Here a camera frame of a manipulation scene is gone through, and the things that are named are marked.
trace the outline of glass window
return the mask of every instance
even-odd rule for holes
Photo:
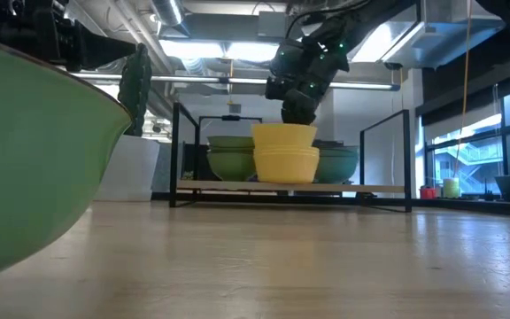
[[[495,114],[495,115],[492,115],[486,119],[478,121],[477,123],[466,126],[461,131],[461,138],[469,137],[474,134],[490,131],[493,129],[500,129],[501,128],[501,117],[502,117],[501,114]],[[458,138],[460,138],[460,130],[456,129],[453,132],[450,132],[448,134],[444,134],[442,136],[438,136],[437,138],[434,138],[432,140],[432,144],[448,142],[448,141],[458,139]]]
[[[503,144],[499,137],[488,138],[473,143],[464,143],[435,150],[434,178],[436,184],[444,183],[445,178],[454,177],[458,162],[460,191],[462,193],[484,193],[487,190],[499,194],[495,176],[503,175]]]

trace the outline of wooden shelf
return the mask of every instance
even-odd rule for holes
[[[256,182],[179,181],[182,190],[240,190],[240,191],[360,191],[404,193],[405,186],[342,185],[342,184],[279,184]]]

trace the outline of red object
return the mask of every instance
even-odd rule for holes
[[[421,188],[421,199],[434,199],[436,198],[436,189],[430,187]]]

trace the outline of stacked yellow bowls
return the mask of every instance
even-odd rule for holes
[[[298,124],[254,124],[255,167],[260,182],[312,183],[320,151],[316,128]]]

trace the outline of wooden table surface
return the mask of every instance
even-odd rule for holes
[[[0,274],[10,318],[510,318],[510,217],[94,203]]]

